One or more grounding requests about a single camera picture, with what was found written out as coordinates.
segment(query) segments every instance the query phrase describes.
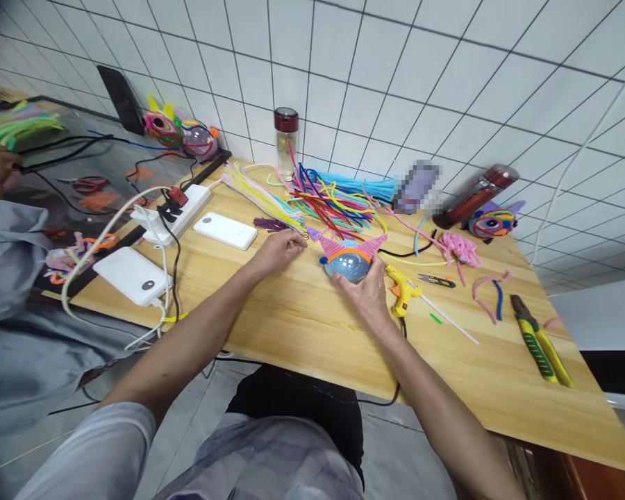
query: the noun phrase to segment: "leg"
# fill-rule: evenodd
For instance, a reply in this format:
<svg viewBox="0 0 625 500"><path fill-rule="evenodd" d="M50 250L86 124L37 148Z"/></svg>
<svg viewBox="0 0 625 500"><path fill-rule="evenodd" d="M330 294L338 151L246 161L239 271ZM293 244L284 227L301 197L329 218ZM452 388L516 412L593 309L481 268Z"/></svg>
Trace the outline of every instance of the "leg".
<svg viewBox="0 0 625 500"><path fill-rule="evenodd" d="M262 365L238 385L227 413L252 418L299 417L322 427L363 480L363 425L352 389L271 365Z"/></svg>

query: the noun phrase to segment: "power strip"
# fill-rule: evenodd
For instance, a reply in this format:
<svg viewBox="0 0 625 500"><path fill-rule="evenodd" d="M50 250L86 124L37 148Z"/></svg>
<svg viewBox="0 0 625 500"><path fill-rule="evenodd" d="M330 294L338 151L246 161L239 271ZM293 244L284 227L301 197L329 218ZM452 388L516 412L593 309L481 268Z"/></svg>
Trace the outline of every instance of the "power strip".
<svg viewBox="0 0 625 500"><path fill-rule="evenodd" d="M188 198L187 203L181 207L183 213L177 215L174 222L166 223L176 237L179 237L179 235L183 234L190 227L192 222L197 218L203 208L208 205L208 202L213 197L213 194L207 187L196 184L192 184L188 189L186 189L185 195ZM174 239L163 226L160 215L155 210L148 209L146 209L146 214L150 219L151 225L153 226L153 229L155 229L157 236L160 238L160 241L165 245L165 247L174 246ZM156 247L159 246L158 238L149 230L146 218L136 210L130 214L130 217L132 217L146 230L144 233L144 239Z"/></svg>

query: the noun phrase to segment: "glass bottle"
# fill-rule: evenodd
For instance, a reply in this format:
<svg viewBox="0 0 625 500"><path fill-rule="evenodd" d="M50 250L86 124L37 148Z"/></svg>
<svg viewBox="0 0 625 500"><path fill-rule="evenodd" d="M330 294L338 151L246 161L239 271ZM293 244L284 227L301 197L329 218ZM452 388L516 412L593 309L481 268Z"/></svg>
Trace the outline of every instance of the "glass bottle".
<svg viewBox="0 0 625 500"><path fill-rule="evenodd" d="M291 181L296 168L299 114L291 108L277 108L273 112L276 127L278 170L286 181Z"/></svg>

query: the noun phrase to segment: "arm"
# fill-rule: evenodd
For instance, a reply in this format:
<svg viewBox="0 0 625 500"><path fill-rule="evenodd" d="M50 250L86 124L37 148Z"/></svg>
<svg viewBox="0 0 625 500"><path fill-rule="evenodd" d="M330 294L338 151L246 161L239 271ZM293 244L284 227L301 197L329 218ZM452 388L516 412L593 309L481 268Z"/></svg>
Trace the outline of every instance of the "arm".
<svg viewBox="0 0 625 500"><path fill-rule="evenodd" d="M382 261L375 258L370 272L357 285L339 274L334 280L389 360L428 441L447 469L478 498L524 499L493 439L392 321Z"/></svg>
<svg viewBox="0 0 625 500"><path fill-rule="evenodd" d="M98 408L134 401L159 425L185 386L220 352L255 286L285 269L306 246L292 230L269 236L245 266L146 352Z"/></svg>

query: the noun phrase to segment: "clear plastic ball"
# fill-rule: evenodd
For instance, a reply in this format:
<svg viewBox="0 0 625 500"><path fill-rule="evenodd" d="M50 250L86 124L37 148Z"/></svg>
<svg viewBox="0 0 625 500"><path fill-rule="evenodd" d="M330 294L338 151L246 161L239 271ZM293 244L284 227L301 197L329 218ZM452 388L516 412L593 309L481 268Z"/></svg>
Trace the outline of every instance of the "clear plastic ball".
<svg viewBox="0 0 625 500"><path fill-rule="evenodd" d="M352 283L363 280L370 270L370 262L358 253L341 253L338 257L328 262L324 269L329 276L339 273Z"/></svg>

